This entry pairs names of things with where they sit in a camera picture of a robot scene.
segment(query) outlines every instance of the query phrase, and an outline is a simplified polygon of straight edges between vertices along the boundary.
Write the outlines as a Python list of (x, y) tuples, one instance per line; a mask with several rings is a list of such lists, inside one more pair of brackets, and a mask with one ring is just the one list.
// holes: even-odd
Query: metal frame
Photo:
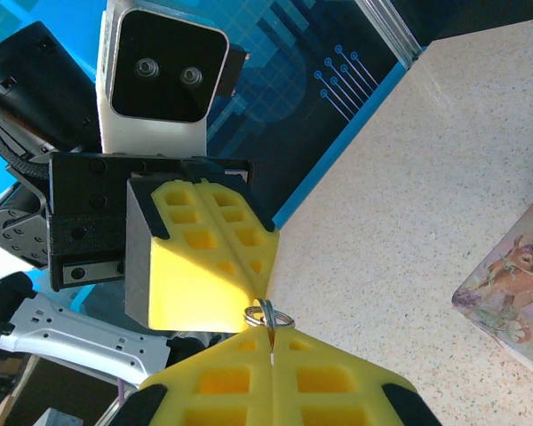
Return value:
[(139, 387), (166, 368), (168, 339), (141, 335), (87, 317), (37, 294), (14, 313), (14, 329), (0, 337), (0, 349), (61, 359), (119, 377)]
[(423, 52), (389, 0), (355, 0), (399, 62), (409, 69)]

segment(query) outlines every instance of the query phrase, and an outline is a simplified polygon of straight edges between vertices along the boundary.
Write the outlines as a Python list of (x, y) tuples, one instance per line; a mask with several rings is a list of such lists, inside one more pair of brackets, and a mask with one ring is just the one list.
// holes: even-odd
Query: black cable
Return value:
[(0, 136), (0, 156), (20, 173), (38, 179), (49, 179), (49, 167), (47, 164), (29, 162), (20, 158)]

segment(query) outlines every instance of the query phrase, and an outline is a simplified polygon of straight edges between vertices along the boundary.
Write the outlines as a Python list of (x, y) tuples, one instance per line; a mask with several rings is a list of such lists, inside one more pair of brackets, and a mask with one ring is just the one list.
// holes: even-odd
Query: black camera face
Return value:
[(127, 13), (116, 55), (114, 110), (135, 118), (199, 122), (227, 49), (218, 31), (150, 12)]

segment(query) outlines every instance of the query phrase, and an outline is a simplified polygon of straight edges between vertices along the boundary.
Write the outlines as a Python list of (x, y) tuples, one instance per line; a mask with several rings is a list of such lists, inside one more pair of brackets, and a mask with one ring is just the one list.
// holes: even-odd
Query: yellow foam pad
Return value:
[(152, 200), (170, 235), (150, 247), (152, 329), (237, 333), (243, 311), (265, 297), (279, 233), (242, 195), (203, 181), (167, 182)]
[(381, 386), (409, 381), (294, 328), (274, 339), (274, 425), (402, 426)]
[(255, 327), (148, 378), (168, 389), (151, 426), (272, 426), (270, 341)]

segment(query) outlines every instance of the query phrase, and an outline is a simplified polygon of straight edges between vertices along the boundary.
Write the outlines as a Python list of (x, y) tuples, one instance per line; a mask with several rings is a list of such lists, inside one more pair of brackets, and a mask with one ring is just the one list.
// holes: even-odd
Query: camera lens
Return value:
[(203, 81), (203, 74), (198, 68), (189, 67), (182, 71), (179, 79), (187, 87), (194, 88), (199, 86)]
[(160, 74), (160, 67), (152, 58), (143, 58), (134, 66), (134, 72), (139, 77), (152, 79)]

